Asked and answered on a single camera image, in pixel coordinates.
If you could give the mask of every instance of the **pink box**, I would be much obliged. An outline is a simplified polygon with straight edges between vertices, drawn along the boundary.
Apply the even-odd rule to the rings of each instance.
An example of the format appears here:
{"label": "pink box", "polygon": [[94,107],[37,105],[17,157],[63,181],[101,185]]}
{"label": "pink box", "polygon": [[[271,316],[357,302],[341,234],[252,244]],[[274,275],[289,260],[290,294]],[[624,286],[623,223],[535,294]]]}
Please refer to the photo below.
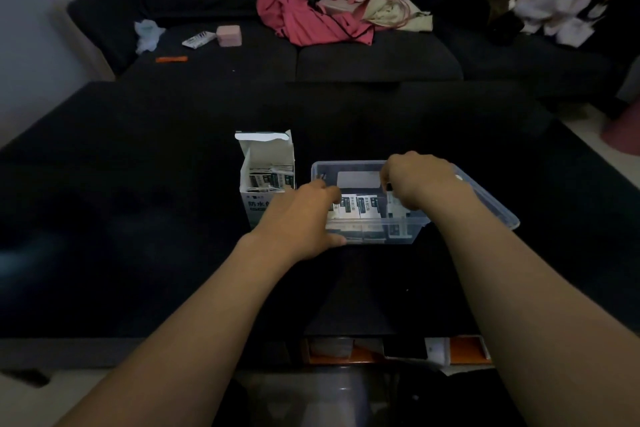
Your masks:
{"label": "pink box", "polygon": [[221,48],[242,46],[242,33],[240,26],[219,26],[216,35]]}

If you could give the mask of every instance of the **dark gray sofa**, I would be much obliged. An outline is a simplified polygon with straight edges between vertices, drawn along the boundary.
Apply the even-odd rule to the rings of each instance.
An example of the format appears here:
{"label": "dark gray sofa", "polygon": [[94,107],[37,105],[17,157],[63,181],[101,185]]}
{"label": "dark gray sofa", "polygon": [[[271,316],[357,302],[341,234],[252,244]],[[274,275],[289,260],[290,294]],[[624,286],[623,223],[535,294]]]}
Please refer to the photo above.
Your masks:
{"label": "dark gray sofa", "polygon": [[[442,0],[413,0],[437,9]],[[257,15],[243,18],[161,19],[168,28],[153,53],[135,54],[133,22],[144,18],[141,0],[75,0],[68,13],[103,52],[122,80],[192,78],[240,81],[401,82],[517,80],[540,98],[597,99],[615,95],[631,63],[624,51],[576,50],[540,35],[519,35],[496,46],[484,34],[438,15],[432,34],[379,32],[372,46],[354,43],[297,48],[277,38]],[[241,26],[240,48],[208,44],[196,51],[180,43],[219,25]],[[157,56],[188,54],[187,64],[156,64]]]}

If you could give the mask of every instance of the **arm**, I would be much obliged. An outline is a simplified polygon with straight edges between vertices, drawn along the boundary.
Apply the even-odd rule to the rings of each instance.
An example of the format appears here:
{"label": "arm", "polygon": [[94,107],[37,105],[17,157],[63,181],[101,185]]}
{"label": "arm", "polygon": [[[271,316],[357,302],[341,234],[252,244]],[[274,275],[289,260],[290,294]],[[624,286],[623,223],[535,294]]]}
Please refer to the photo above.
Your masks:
{"label": "arm", "polygon": [[510,232],[447,161],[393,155],[381,180],[437,225],[527,423],[640,425],[640,339]]}
{"label": "arm", "polygon": [[339,201],[321,180],[274,197],[212,277],[58,427],[210,426],[271,289],[296,262],[345,245],[324,230]]}

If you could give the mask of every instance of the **white cardboard box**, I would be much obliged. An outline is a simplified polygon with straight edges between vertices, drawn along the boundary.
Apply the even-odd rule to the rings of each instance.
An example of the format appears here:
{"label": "white cardboard box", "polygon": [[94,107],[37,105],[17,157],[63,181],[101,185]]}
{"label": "white cardboard box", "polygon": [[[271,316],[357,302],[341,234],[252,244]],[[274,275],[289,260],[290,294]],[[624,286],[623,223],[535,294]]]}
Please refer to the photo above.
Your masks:
{"label": "white cardboard box", "polygon": [[290,130],[285,133],[238,131],[236,139],[240,142],[244,153],[244,163],[240,169],[240,195],[244,203],[244,210],[249,218],[249,224],[254,228],[278,191],[248,192],[247,188],[251,187],[249,169],[271,167],[272,165],[292,165],[293,188],[296,188],[296,159],[293,153],[293,140]]}

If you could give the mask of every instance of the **floor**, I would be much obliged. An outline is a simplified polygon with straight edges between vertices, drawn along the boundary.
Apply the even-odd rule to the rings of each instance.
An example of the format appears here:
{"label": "floor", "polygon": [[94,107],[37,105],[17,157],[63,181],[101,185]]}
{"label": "floor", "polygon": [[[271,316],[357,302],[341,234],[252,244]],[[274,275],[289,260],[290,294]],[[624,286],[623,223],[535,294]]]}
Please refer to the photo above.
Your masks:
{"label": "floor", "polygon": [[[622,154],[599,138],[607,118],[590,105],[566,105],[559,117],[580,139],[640,188],[640,156]],[[50,427],[106,375],[105,370],[57,371],[32,389],[0,376],[0,425]],[[244,374],[256,424],[285,427],[386,424],[385,378],[336,369],[319,373]]]}

